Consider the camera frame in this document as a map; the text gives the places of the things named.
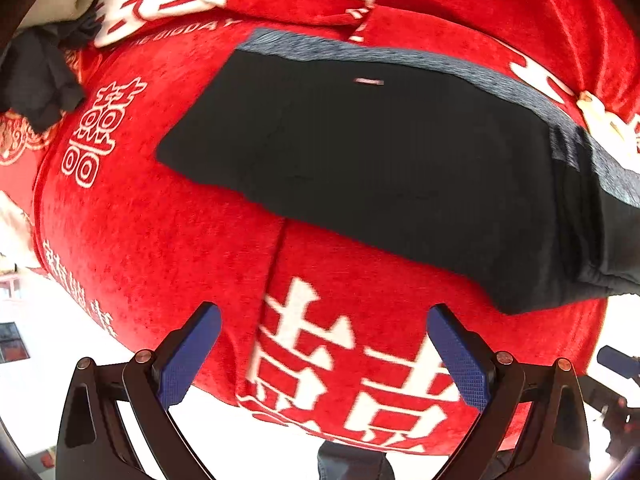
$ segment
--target metal screw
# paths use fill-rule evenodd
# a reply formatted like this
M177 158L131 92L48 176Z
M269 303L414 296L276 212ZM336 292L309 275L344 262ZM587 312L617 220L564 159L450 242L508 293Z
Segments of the metal screw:
M140 364L148 363L152 356L151 350L141 350L136 354L136 362Z
M78 364L76 366L78 367L78 370L85 370L86 368L91 366L91 358L83 357L78 361Z
M513 356L509 352L498 352L495 358L501 365L510 365L513 363Z
M571 370L571 362L569 361L569 359L558 359L558 367L561 370L568 372L569 370Z

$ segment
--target window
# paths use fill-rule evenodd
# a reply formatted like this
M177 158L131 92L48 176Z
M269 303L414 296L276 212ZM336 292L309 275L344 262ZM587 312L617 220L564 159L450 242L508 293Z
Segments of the window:
M15 323L0 323L0 363L28 359L18 327Z

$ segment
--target black pants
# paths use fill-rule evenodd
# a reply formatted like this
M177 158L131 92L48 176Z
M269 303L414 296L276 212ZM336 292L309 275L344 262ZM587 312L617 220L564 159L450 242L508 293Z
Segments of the black pants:
M494 480L507 471L513 451L500 451L482 480ZM325 441L318 450L320 480L395 480L386 453Z

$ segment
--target blue gripper pad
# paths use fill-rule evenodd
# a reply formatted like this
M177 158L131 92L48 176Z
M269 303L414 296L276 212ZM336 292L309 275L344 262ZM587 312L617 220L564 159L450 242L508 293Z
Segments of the blue gripper pad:
M632 377L640 376L640 362L638 362L638 359L629 357L610 346L603 346L596 359L602 366L624 378L631 379Z
M443 304L429 309L427 332L463 400L469 406L484 410L491 399L492 377L486 364L482 364L485 356L475 356L469 348L469 332Z
M182 342L160 371L158 381L158 400L164 410L182 402L218 339L221 328L220 310L214 304L207 303L200 306L183 329L175 331L183 332L180 334Z

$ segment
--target folded black garment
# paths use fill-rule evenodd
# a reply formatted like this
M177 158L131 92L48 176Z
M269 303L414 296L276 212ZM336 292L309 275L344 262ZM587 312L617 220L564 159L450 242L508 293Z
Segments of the folded black garment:
M0 57L0 112L11 108L41 133L60 120L60 110L75 110L84 91L59 46L81 48L99 29L89 10L73 22L27 28L13 38Z
M640 251L571 253L578 240L600 246L589 222L610 196L592 164L580 172L588 142L537 91L484 67L258 30L157 158L276 214L468 276L517 314L640 292ZM559 194L591 209L561 208ZM620 249L624 238L608 239Z

